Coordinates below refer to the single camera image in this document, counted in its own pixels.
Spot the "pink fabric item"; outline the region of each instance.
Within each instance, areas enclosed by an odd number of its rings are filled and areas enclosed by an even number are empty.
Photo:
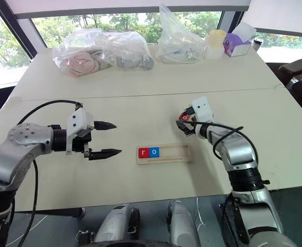
[[[60,69],[71,76],[79,77],[98,71],[99,64],[88,52],[81,51],[64,59],[60,64]]]

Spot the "green foliage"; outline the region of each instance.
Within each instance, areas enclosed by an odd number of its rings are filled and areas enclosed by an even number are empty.
[[[281,46],[302,49],[302,37],[257,32],[253,38],[263,38],[262,47]]]
[[[87,27],[85,28],[95,28],[95,24],[92,23],[92,24],[88,24]],[[102,23],[102,22],[99,22],[97,24],[97,27],[100,28],[102,31],[114,31],[115,30],[115,27],[111,24],[107,24],[107,23]]]
[[[67,16],[36,18],[33,20],[48,47],[58,46],[66,36],[77,29],[76,17]]]
[[[106,16],[106,14],[88,14],[86,15],[86,19],[90,18],[94,21],[94,27],[100,27],[100,19],[102,18],[102,16]]]
[[[211,30],[217,29],[221,12],[177,12],[175,16],[187,30],[204,38]]]
[[[0,65],[14,68],[29,64],[29,57],[5,24],[0,22]]]
[[[137,26],[137,14],[111,14],[110,23],[117,31],[134,31]]]
[[[141,35],[147,43],[158,43],[162,32],[159,13],[147,13],[145,22],[146,26],[143,26],[145,34]]]
[[[84,25],[81,23],[80,15],[71,15],[71,16],[67,16],[67,18],[77,27],[84,28]]]

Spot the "black cable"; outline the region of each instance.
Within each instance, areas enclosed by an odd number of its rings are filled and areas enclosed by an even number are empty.
[[[29,233],[29,230],[31,229],[31,226],[33,224],[33,220],[34,220],[34,215],[36,214],[36,209],[37,209],[37,200],[38,200],[38,183],[39,183],[39,173],[38,173],[38,166],[37,166],[37,162],[34,160],[33,161],[34,164],[34,170],[35,170],[35,174],[36,174],[36,184],[35,184],[35,190],[34,190],[34,201],[33,201],[33,210],[31,213],[31,218],[29,219],[28,222],[28,226],[25,230],[25,233],[21,239],[21,241],[18,244],[18,247],[21,247],[27,237],[27,234]]]
[[[12,202],[11,202],[11,213],[10,213],[10,219],[9,219],[9,225],[12,224],[12,221],[13,221],[13,216],[15,214],[15,198],[13,198]]]
[[[49,102],[46,102],[44,104],[39,105],[38,107],[35,107],[32,111],[30,111],[29,113],[27,113],[19,122],[17,125],[21,125],[30,115],[32,115],[34,112],[36,112],[37,110],[50,105],[50,104],[54,104],[54,103],[71,103],[71,104],[75,104],[76,108],[80,108],[82,107],[82,104],[80,102],[77,101],[73,101],[73,100],[66,100],[66,99],[58,99],[58,100],[52,100]]]
[[[223,235],[223,240],[224,240],[224,243],[225,243],[225,246],[230,246],[228,241],[227,241],[227,238],[225,236],[225,232],[224,232],[224,217],[226,216],[226,213],[225,213],[225,208],[229,202],[229,200],[232,198],[232,193],[230,193],[227,198],[225,199],[225,202],[223,204],[223,209],[222,209],[222,222],[221,222],[221,225],[222,225],[222,235]]]
[[[234,134],[234,133],[237,132],[237,131],[242,130],[243,128],[244,128],[243,126],[240,126],[240,127],[236,128],[236,129],[234,129],[234,130],[231,130],[229,133],[225,134],[224,136],[222,136],[220,139],[218,139],[218,140],[215,142],[215,144],[213,145],[213,153],[214,153],[214,155],[215,155],[219,160],[222,160],[222,158],[221,158],[221,157],[216,153],[216,151],[215,151],[217,145],[218,145],[221,141],[223,141],[223,139],[227,138],[228,136]]]
[[[37,110],[47,106],[47,105],[50,105],[50,104],[54,104],[54,103],[71,103],[71,104],[74,104],[75,107],[76,107],[76,110],[78,108],[81,108],[82,107],[82,103],[80,102],[77,102],[77,101],[73,101],[73,100],[65,100],[65,99],[59,99],[59,100],[52,100],[52,101],[49,101],[49,102],[46,102],[44,104],[41,104],[39,105],[38,107],[35,107],[32,111],[30,111],[29,113],[27,113],[19,122],[17,125],[21,125],[30,115],[32,115],[34,112],[36,112]],[[38,200],[38,183],[39,183],[39,173],[38,173],[38,165],[37,165],[37,162],[35,160],[33,160],[33,164],[34,164],[34,169],[35,169],[35,175],[36,175],[36,184],[35,184],[35,190],[34,190],[34,201],[33,201],[33,209],[32,209],[32,213],[31,213],[31,218],[29,219],[29,222],[28,222],[28,226],[25,230],[25,233],[21,239],[21,241],[19,242],[18,244],[18,247],[21,247],[31,229],[31,226],[33,224],[33,220],[34,220],[34,216],[36,214],[36,208],[37,208],[37,200]],[[13,215],[14,215],[14,210],[11,211],[12,214],[10,215],[10,220],[12,222],[13,220]]]
[[[193,121],[184,121],[184,120],[179,120],[179,121],[184,122],[186,124],[208,125],[208,126],[222,127],[222,128],[228,129],[228,130],[235,130],[235,128],[232,128],[230,126],[221,125],[219,123],[213,123],[213,122],[193,122]],[[235,132],[240,134],[242,137],[244,137],[249,142],[249,144],[252,146],[252,148],[254,150],[255,160],[257,163],[259,163],[259,155],[258,155],[258,152],[256,150],[254,143],[244,133],[240,132],[239,130],[237,130]]]

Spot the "purple box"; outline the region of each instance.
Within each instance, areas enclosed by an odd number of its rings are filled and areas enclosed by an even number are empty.
[[[223,42],[224,51],[230,57],[246,55],[250,45],[249,40],[243,43],[240,37],[234,33],[228,33]]]

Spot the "blue letter block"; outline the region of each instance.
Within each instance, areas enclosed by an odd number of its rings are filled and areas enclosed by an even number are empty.
[[[149,148],[149,157],[150,158],[157,158],[160,157],[160,151],[159,148]]]

